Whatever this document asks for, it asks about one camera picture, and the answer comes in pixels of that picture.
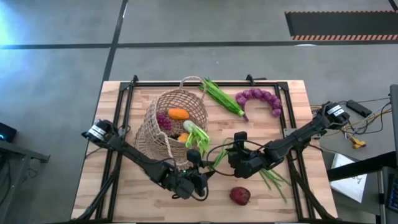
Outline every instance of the wooden table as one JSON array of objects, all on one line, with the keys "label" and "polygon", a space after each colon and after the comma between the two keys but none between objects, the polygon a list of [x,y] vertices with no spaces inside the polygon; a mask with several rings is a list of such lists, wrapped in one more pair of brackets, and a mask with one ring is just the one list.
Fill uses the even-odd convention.
[{"label": "wooden table", "polygon": [[[303,126],[312,118],[310,104],[304,82],[301,80],[287,81],[290,96],[294,107],[294,115],[298,127]],[[96,111],[96,119],[113,120],[116,98],[118,96],[120,82],[105,82]],[[274,92],[272,88],[261,87],[263,90]],[[138,128],[143,122],[146,108],[156,97],[173,87],[135,87],[133,92],[132,106],[130,110],[129,125],[131,131],[126,141],[134,142]],[[194,87],[188,90],[200,94]],[[234,96],[236,93],[249,89],[249,87],[223,87],[223,91]],[[205,105],[208,112],[208,134],[211,138],[211,148],[220,145],[225,138],[233,137],[238,131],[248,132],[249,140],[260,144],[282,138],[279,119],[271,116],[267,103],[257,100],[248,101],[246,113],[250,119],[247,123],[242,118],[231,114],[223,107],[205,96]],[[97,147],[89,144],[87,153]],[[72,218],[83,213],[85,208],[94,199],[101,185],[104,169],[106,150],[101,149],[88,157],[83,166],[80,184],[76,195]],[[320,203],[336,217],[336,208],[331,194],[322,153],[308,147],[303,152],[307,169],[310,188]],[[218,166],[223,172],[232,173],[227,159]],[[290,180],[287,163],[283,162],[274,168],[279,174]],[[287,203],[282,200],[275,187],[269,190],[259,174],[249,179],[236,179],[215,174],[209,180],[210,195],[204,202],[197,202],[190,198],[188,200],[172,200],[172,192],[164,190],[153,184],[138,166],[127,158],[123,158],[121,176],[118,186],[118,196],[114,211],[114,222],[289,222],[297,221],[292,189],[282,184],[282,191],[287,197]],[[229,199],[229,191],[236,186],[242,186],[250,190],[250,203],[246,206],[234,204]],[[107,194],[103,214],[106,216],[110,193]],[[300,191],[300,198],[304,214],[307,214],[305,198]]]}]

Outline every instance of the orange striped edge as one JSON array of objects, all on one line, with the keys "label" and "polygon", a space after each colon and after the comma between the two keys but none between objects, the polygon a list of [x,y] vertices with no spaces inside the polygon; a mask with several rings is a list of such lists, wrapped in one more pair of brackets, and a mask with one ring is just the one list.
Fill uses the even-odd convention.
[{"label": "orange striped edge", "polygon": [[367,12],[393,12],[398,13],[398,10],[373,10],[373,11],[364,11],[364,10],[356,10],[356,11],[285,11],[285,14],[290,13],[367,13]]},{"label": "orange striped edge", "polygon": [[390,35],[294,35],[293,40],[398,40],[398,34]]}]

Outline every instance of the yellow cable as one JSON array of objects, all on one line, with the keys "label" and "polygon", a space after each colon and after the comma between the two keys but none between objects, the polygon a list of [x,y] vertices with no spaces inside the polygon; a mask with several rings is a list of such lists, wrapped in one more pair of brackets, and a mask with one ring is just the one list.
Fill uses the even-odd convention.
[{"label": "yellow cable", "polygon": [[[388,109],[388,110],[384,111],[383,114],[390,113],[390,112],[391,112],[391,109]],[[370,119],[373,119],[373,118],[378,118],[380,115],[381,115],[381,113],[379,113],[379,114],[377,114],[377,115],[374,115],[374,116],[371,116],[371,117],[369,117],[367,120],[370,120]],[[359,124],[359,123],[361,123],[361,122],[362,122],[362,121],[358,121],[358,122],[355,122],[355,123],[353,123],[353,124],[351,124],[351,125],[344,126],[343,129],[346,130],[347,128],[352,127],[352,126],[354,126],[354,125],[356,125],[356,124]],[[339,130],[339,131],[337,131],[337,132],[335,132],[335,133],[326,134],[326,135],[324,135],[323,137],[329,137],[329,136],[338,134],[338,133],[340,133],[340,132],[343,132],[343,131],[342,131],[342,130]]]}]

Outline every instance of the wicker basket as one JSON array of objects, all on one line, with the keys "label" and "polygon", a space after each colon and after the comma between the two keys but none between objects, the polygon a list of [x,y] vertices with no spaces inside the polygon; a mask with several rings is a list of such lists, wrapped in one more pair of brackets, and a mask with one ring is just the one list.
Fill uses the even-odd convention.
[{"label": "wicker basket", "polygon": [[208,115],[203,104],[203,97],[206,90],[203,91],[199,98],[196,94],[182,89],[183,83],[187,80],[203,80],[199,77],[187,77],[181,81],[178,89],[163,93],[152,101],[149,105],[144,123],[139,128],[135,147],[151,159],[162,160],[173,157],[176,160],[179,169],[186,169],[191,164],[187,161],[187,150],[184,142],[178,142],[168,136],[174,134],[181,134],[186,132],[183,128],[185,120],[174,120],[172,122],[172,129],[170,131],[161,129],[157,124],[156,114],[165,113],[171,108],[181,108],[189,112],[189,120],[207,131]]}]

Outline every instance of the fake produce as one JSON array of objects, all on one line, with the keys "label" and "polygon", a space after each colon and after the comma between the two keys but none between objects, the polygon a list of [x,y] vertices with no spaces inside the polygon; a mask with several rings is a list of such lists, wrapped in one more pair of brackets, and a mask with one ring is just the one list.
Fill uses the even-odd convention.
[{"label": "fake produce", "polygon": [[[220,90],[217,84],[213,83],[209,78],[204,78],[203,80],[206,85],[207,94],[217,101],[217,103],[234,114],[239,116],[244,115],[242,108],[230,96]],[[199,89],[203,91],[203,85],[200,85]]]},{"label": "fake produce", "polygon": [[[226,138],[223,142],[223,145],[227,144],[227,142],[233,142],[233,141],[234,141],[233,138]],[[221,162],[221,160],[227,155],[228,151],[225,149],[225,146],[223,146],[221,148],[221,152],[214,159],[214,164],[208,167],[209,170],[212,170],[213,169],[212,167],[216,167]],[[278,192],[280,193],[280,196],[284,199],[284,202],[287,203],[286,197],[281,190],[282,185],[280,183],[285,182],[287,185],[290,185],[289,181],[287,181],[280,174],[278,174],[276,171],[273,170],[261,169],[259,173],[264,182],[266,183],[268,189],[272,190],[271,185],[268,183],[268,181],[271,181],[275,185]]]},{"label": "fake produce", "polygon": [[171,108],[167,113],[171,119],[189,119],[189,113],[185,109]]},{"label": "fake produce", "polygon": [[200,155],[203,157],[203,154],[207,152],[209,148],[209,135],[207,135],[207,133],[202,130],[202,128],[195,125],[192,121],[184,121],[183,126],[184,129],[189,132],[189,137],[185,143],[185,146],[190,149],[192,148],[192,144],[194,143],[194,141],[196,141]]},{"label": "fake produce", "polygon": [[160,128],[168,131],[172,129],[172,122],[167,118],[167,115],[165,113],[157,113],[156,120]]},{"label": "fake produce", "polygon": [[[251,90],[244,90],[241,93],[237,93],[235,96],[236,102],[242,107],[242,110],[244,111],[244,105],[248,100],[251,99],[257,99],[261,100],[263,102],[268,102],[271,107],[272,107],[272,115],[274,117],[278,117],[282,110],[280,109],[282,107],[282,102],[281,100],[275,96],[270,94],[268,91],[261,91],[259,88],[253,88]],[[249,121],[248,117],[246,114],[244,114],[244,119],[246,121]]]},{"label": "fake produce", "polygon": [[229,197],[238,205],[246,205],[250,199],[250,191],[244,187],[234,187],[231,189]]},{"label": "fake produce", "polygon": [[177,141],[180,142],[186,142],[188,140],[189,134],[188,133],[182,133],[178,138]]}]

